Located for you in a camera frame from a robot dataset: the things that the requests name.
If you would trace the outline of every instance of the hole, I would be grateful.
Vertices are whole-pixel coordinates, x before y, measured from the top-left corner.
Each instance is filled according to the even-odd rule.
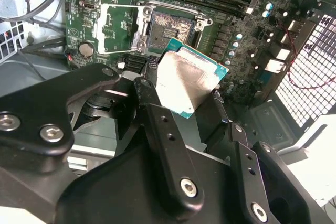
[[[144,79],[141,80],[141,83],[148,88],[150,88],[152,86],[147,80],[144,80]]]
[[[261,211],[260,209],[257,209],[257,212],[258,212],[258,214],[259,214],[260,216],[264,216],[264,212]]]
[[[166,118],[164,115],[161,117],[161,120],[162,120],[163,122],[165,122],[165,123],[168,122],[168,118]]]
[[[292,213],[287,201],[283,198],[277,198],[270,202],[269,208],[280,223],[292,223]]]
[[[18,35],[18,32],[17,32],[17,28],[16,28],[16,27],[14,27],[14,28],[12,29],[12,32],[13,32],[13,37],[15,37],[15,36]]]
[[[167,134],[167,138],[170,140],[170,141],[174,141],[175,140],[175,136],[173,136],[173,134]]]
[[[12,53],[15,51],[14,43],[12,40],[8,42],[8,48],[9,48],[9,53]]]
[[[256,175],[256,173],[254,172],[254,170],[252,170],[251,168],[249,168],[248,171],[249,171],[253,176]]]
[[[6,44],[1,45],[1,52],[4,57],[8,55],[8,49]]]
[[[5,36],[7,39],[10,39],[12,37],[12,32],[8,30],[7,32],[5,32]]]
[[[17,47],[17,49],[21,49],[22,48],[21,41],[19,39],[16,39],[16,47]]]
[[[23,33],[23,25],[19,25],[19,33]]]
[[[245,154],[245,156],[249,159],[249,160],[252,160],[252,157],[248,154]]]
[[[5,42],[5,36],[4,34],[0,34],[0,43]]]

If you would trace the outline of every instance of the black cable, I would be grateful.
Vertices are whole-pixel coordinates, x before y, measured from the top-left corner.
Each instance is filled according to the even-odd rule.
[[[43,80],[45,81],[46,78],[44,78],[42,76],[42,74],[40,74],[40,72],[35,68],[35,66],[32,64],[32,62],[28,59],[28,57],[26,57],[20,50],[17,51],[19,55],[21,55],[25,61],[30,65],[30,67],[33,69],[33,71]]]
[[[56,11],[55,11],[54,15],[51,17],[50,20],[48,20],[48,21],[46,22],[46,24],[50,24],[50,23],[52,23],[52,22],[57,18],[57,15],[58,15],[59,11],[61,10],[61,8],[62,8],[62,4],[64,3],[64,1],[65,1],[65,0],[59,0],[59,3],[58,3],[58,6],[57,6],[57,8],[56,8]]]
[[[62,33],[62,34],[65,34],[65,29],[62,29],[62,28],[59,28],[57,26],[54,26],[52,25],[51,23],[56,19],[60,9],[62,8],[62,4],[64,3],[64,0],[59,0],[59,3],[58,3],[58,6],[57,6],[57,9],[54,13],[54,15],[51,17],[50,20],[44,22],[44,21],[40,21],[40,20],[37,20],[37,19],[34,19],[34,18],[31,18],[30,20],[32,22],[35,22],[35,23],[38,23],[40,27],[45,27],[45,28],[48,28],[48,29],[51,29],[51,30],[54,30],[58,33]]]
[[[34,10],[31,10],[30,12],[27,12],[25,15],[19,16],[19,17],[12,17],[12,18],[2,18],[1,20],[6,22],[19,22],[27,19],[31,19],[35,17],[37,14],[44,11],[54,0],[44,0],[39,6],[37,6]]]
[[[24,49],[22,49],[23,53],[26,52],[31,52],[31,51],[35,51],[35,50],[41,50],[41,49],[45,49],[45,48],[55,48],[55,47],[60,47],[65,45],[66,40],[65,38],[57,38],[57,39],[51,39],[51,40],[47,40],[41,43],[37,43],[34,45],[30,45],[25,47]]]

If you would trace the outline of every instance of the cable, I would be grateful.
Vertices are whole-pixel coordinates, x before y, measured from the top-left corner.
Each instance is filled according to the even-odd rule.
[[[30,45],[22,49],[22,53],[32,52],[35,50],[41,50],[46,48],[61,47],[66,44],[65,38],[51,39],[34,45]]]
[[[30,20],[34,23],[37,23],[39,24],[40,27],[45,27],[45,28],[48,28],[48,29],[51,29],[51,30],[54,30],[58,33],[61,33],[61,34],[65,34],[65,30],[62,29],[62,28],[59,28],[57,26],[54,26],[52,25],[51,23],[56,19],[60,9],[62,8],[62,4],[63,4],[64,0],[59,0],[59,3],[58,3],[58,6],[57,6],[57,9],[54,13],[54,15],[51,17],[50,20],[44,22],[44,21],[40,21],[40,20],[37,20],[37,19],[34,19],[34,18],[31,18]]]
[[[32,64],[32,62],[28,59],[28,57],[26,57],[20,50],[17,51],[19,55],[21,55],[25,61],[30,65],[30,67],[33,69],[33,71],[43,80],[45,81],[46,78],[44,78],[42,76],[42,74],[40,74],[40,72],[35,68],[35,66]]]
[[[1,20],[6,22],[19,22],[22,20],[30,19],[35,17],[37,14],[44,11],[54,0],[44,0],[39,6],[37,6],[34,10],[31,10],[30,12],[27,12],[25,15],[19,16],[19,17],[12,17],[12,18],[2,18]]]
[[[334,82],[334,81],[336,80],[336,76],[334,76],[333,78],[330,78],[329,81],[327,81],[327,82],[325,82],[325,83],[323,83],[323,84],[321,84],[321,85],[315,86],[315,87],[301,87],[301,86],[297,85],[297,84],[293,81],[293,79],[292,79],[291,76],[290,76],[290,75],[291,75],[290,69],[291,69],[291,66],[294,64],[295,60],[298,58],[299,54],[298,54],[298,52],[297,52],[297,50],[296,50],[296,47],[295,47],[293,38],[292,38],[292,37],[290,36],[290,34],[289,34],[289,30],[286,29],[286,28],[285,28],[284,26],[282,26],[282,25],[280,25],[280,26],[285,30],[285,32],[286,32],[286,34],[287,34],[287,36],[288,36],[288,38],[289,38],[289,40],[290,40],[291,47],[292,47],[292,49],[293,49],[293,51],[294,51],[294,57],[293,57],[293,59],[292,59],[290,65],[289,65],[288,72],[287,72],[289,82],[290,82],[294,87],[296,87],[296,88],[298,88],[298,89],[304,89],[304,90],[310,90],[310,89],[318,89],[318,88],[322,88],[322,87],[324,87],[324,86],[326,86],[326,85],[329,85],[330,83]]]

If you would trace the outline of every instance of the capacitor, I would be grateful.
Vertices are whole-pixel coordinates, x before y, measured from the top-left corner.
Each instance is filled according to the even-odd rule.
[[[266,6],[265,6],[265,9],[266,10],[272,10],[274,7],[274,5],[272,3],[267,3]]]
[[[266,34],[265,34],[262,38],[263,38],[264,41],[266,41],[267,43],[270,43],[270,42],[271,42],[271,38],[270,38],[268,35],[266,35]]]
[[[233,89],[235,87],[234,83],[233,82],[230,82],[229,83],[229,89]]]
[[[269,11],[264,11],[263,13],[262,13],[262,16],[263,16],[263,18],[268,18],[269,17]]]
[[[234,41],[234,42],[232,42],[232,46],[234,48],[237,48],[237,47],[239,47],[239,43],[237,41]]]
[[[274,15],[269,16],[269,18],[268,18],[268,22],[269,22],[272,26],[277,26],[278,23],[279,23],[278,19],[277,19]]]
[[[287,17],[288,16],[288,11],[286,11],[284,9],[278,9],[278,13],[280,15],[282,15],[283,17]]]
[[[229,50],[228,54],[230,58],[233,58],[236,53],[233,50]]]
[[[236,39],[241,40],[243,38],[242,34],[236,34]]]
[[[258,70],[259,69],[259,65],[256,64],[255,62],[252,62],[252,67],[255,69],[255,70]]]
[[[266,30],[266,34],[269,36],[269,37],[273,37],[274,36],[274,33],[271,31],[271,30]]]
[[[247,50],[247,54],[251,57],[251,58],[253,58],[256,54],[254,53],[254,51],[253,50]]]
[[[225,59],[224,64],[228,66],[231,64],[231,61],[229,59]]]

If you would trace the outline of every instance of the black bracket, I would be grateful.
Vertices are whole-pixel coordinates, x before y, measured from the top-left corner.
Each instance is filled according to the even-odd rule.
[[[74,125],[85,101],[118,80],[112,69],[94,64],[0,98],[0,114],[14,116],[19,125],[0,132],[0,165],[34,172],[62,165],[74,141],[69,114]],[[40,135],[46,126],[57,127],[50,134],[61,132],[61,139],[44,140]]]

